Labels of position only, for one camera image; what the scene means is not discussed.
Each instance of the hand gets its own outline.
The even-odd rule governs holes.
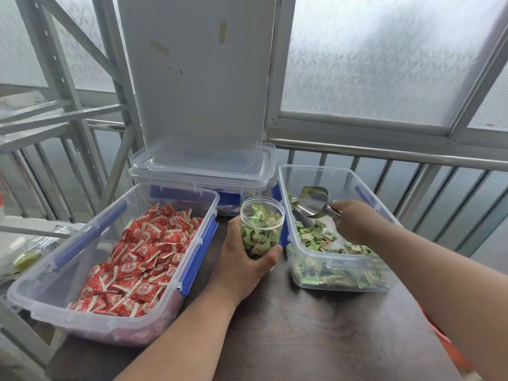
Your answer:
[[[207,285],[209,290],[219,292],[233,301],[235,307],[277,263],[283,250],[282,246],[273,246],[260,259],[252,260],[243,248],[241,224],[239,216],[228,222],[228,235]]]
[[[368,246],[372,235],[393,225],[364,202],[333,202],[330,206],[342,212],[341,218],[334,219],[337,231],[346,241],[354,244]]]

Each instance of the wooden table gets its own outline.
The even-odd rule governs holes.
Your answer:
[[[215,237],[182,310],[205,286],[225,238]],[[53,381],[115,378],[141,352],[68,337],[47,367]],[[169,347],[168,355],[178,355]],[[216,380],[460,380],[402,284],[387,294],[310,291],[291,279],[287,258],[238,307]]]

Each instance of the clear plastic lid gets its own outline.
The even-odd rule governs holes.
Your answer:
[[[157,180],[186,175],[266,185],[275,172],[275,162],[276,152],[272,145],[224,146],[173,138],[135,153],[130,174]]]

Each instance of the metal scoop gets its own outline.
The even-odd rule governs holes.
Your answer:
[[[342,217],[342,213],[331,208],[329,202],[330,196],[326,188],[304,186],[297,201],[292,205],[296,211],[308,218],[318,219],[325,215]]]

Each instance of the forearm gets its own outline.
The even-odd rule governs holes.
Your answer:
[[[507,276],[394,225],[368,244],[483,377],[505,378]]]
[[[206,288],[116,380],[212,379],[234,311],[232,301]]]

